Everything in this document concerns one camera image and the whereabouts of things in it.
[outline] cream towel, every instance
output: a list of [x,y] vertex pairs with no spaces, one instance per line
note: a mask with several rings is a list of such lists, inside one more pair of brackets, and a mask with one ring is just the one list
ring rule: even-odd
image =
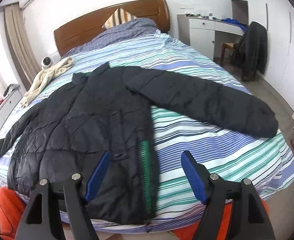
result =
[[31,88],[25,93],[23,99],[21,100],[21,107],[29,106],[29,104],[41,93],[41,91],[44,90],[51,80],[65,73],[72,67],[73,63],[73,58],[66,57],[59,61],[56,65],[48,69],[41,70],[34,78]]

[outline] cable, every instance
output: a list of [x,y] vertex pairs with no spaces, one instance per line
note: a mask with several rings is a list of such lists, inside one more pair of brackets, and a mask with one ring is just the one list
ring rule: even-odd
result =
[[3,211],[3,208],[2,208],[2,206],[1,206],[1,204],[0,204],[0,208],[1,208],[3,214],[5,215],[6,219],[8,220],[8,222],[9,222],[9,224],[10,224],[10,226],[11,226],[11,231],[10,231],[10,233],[8,233],[8,234],[2,234],[2,233],[0,233],[0,235],[2,235],[2,236],[9,236],[9,235],[11,235],[11,233],[12,233],[12,231],[13,231],[13,226],[12,226],[10,220],[8,219],[8,217],[6,216],[5,212]]

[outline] wooden chair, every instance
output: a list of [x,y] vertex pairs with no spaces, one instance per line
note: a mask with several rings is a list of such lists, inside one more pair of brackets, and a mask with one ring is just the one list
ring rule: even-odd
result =
[[224,43],[222,45],[222,55],[220,57],[220,66],[223,66],[224,57],[225,57],[225,49],[234,50],[234,43]]

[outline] jacket collar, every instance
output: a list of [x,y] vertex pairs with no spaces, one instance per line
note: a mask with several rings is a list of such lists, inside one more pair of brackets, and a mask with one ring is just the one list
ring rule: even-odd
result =
[[72,82],[76,85],[85,84],[85,83],[87,83],[88,78],[97,77],[97,76],[101,75],[102,73],[104,73],[107,69],[110,69],[108,62],[106,62],[106,63],[102,64],[101,66],[99,66],[98,68],[96,68],[89,75],[85,74],[85,73],[75,73],[72,76]]

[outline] jacket sleeve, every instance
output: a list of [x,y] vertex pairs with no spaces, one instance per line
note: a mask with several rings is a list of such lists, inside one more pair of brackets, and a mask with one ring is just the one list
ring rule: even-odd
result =
[[23,116],[15,122],[5,138],[0,139],[0,154],[3,156],[14,144],[16,139],[22,135],[28,124],[34,120],[43,108],[46,99],[31,107]]
[[126,67],[127,88],[156,106],[209,122],[224,129],[272,138],[278,122],[260,99],[213,81],[179,73]]

